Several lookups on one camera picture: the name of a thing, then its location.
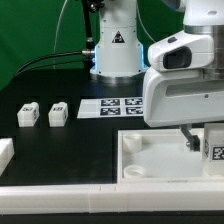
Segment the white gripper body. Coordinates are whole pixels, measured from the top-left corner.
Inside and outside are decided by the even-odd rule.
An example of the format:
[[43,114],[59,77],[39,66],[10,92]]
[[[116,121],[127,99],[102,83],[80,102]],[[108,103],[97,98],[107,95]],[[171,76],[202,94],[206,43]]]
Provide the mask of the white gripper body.
[[205,80],[199,70],[158,72],[143,81],[143,115],[150,127],[224,120],[224,81]]

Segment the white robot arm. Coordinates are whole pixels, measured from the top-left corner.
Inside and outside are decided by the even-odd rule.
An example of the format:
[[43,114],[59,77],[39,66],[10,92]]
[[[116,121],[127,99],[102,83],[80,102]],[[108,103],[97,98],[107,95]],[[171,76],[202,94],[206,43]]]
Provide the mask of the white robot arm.
[[137,39],[137,0],[90,0],[100,14],[100,41],[91,77],[108,83],[143,81],[144,121],[151,127],[181,127],[224,120],[224,0],[162,0],[184,14],[183,30],[148,49]]

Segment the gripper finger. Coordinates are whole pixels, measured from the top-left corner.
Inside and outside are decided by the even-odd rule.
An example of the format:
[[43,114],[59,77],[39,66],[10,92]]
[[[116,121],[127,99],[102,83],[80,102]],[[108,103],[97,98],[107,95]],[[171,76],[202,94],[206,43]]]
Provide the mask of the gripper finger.
[[181,125],[180,130],[185,136],[187,143],[186,146],[193,152],[200,150],[200,139],[197,135],[192,135],[188,125]]

